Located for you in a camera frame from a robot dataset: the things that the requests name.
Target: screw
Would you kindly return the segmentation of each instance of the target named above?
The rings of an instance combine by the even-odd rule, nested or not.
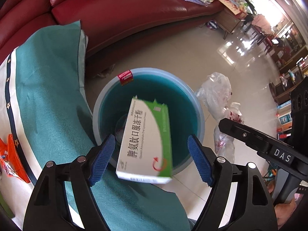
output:
[[[78,162],[84,162],[86,160],[86,157],[78,157],[77,161]]]
[[[54,165],[54,162],[53,161],[48,161],[46,163],[46,167],[52,167]]]
[[[224,163],[224,162],[226,161],[226,159],[223,158],[223,157],[218,157],[218,158],[217,158],[217,161],[218,161],[219,163]]]

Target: red arrow logo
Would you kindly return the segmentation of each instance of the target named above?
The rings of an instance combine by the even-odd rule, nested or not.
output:
[[[153,169],[156,171],[162,171],[167,167],[167,160],[164,158],[164,162],[163,165],[161,166],[161,168],[156,168],[155,167],[155,163],[158,162],[158,157],[154,157],[154,161],[153,161]]]

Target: orange snack bag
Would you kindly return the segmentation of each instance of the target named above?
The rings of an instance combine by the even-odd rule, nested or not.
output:
[[[30,183],[29,177],[17,154],[12,134],[8,136],[7,145],[0,139],[0,160],[7,176],[14,176],[26,183]]]

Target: human hand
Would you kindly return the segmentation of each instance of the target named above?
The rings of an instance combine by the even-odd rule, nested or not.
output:
[[[269,193],[273,192],[274,188],[275,188],[275,183],[274,181],[271,181],[269,185],[267,186]],[[291,202],[288,204],[282,203],[282,204],[277,204],[275,206],[275,213],[276,213],[278,228],[280,228],[283,224],[285,224],[285,222],[293,214],[295,208],[296,208],[296,203],[295,203],[294,197],[291,200]]]

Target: plastic bag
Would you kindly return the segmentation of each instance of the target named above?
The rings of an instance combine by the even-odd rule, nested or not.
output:
[[[224,108],[232,95],[231,85],[228,77],[221,73],[213,73],[207,76],[195,95],[208,108],[213,118],[219,122],[224,118]]]
[[[17,143],[18,140],[14,141],[12,134],[9,134],[7,138],[7,145],[0,139],[1,166],[8,177],[17,177],[26,183],[30,183],[29,177],[21,164],[15,148],[15,144]]]
[[[230,107],[227,106],[231,95],[229,79],[220,73],[209,75],[201,88],[196,91],[197,98],[204,103],[217,123],[223,118],[243,123],[240,104],[232,102]],[[214,128],[215,153],[218,156],[225,157],[231,163],[234,163],[235,147],[233,141],[233,137],[220,132],[218,125],[216,125]]]
[[[243,123],[242,114],[240,112],[240,104],[232,102],[230,108],[223,109],[226,118],[238,123]],[[229,162],[234,163],[234,138],[219,131],[218,125],[214,129],[214,146],[215,153],[218,156],[225,157]]]

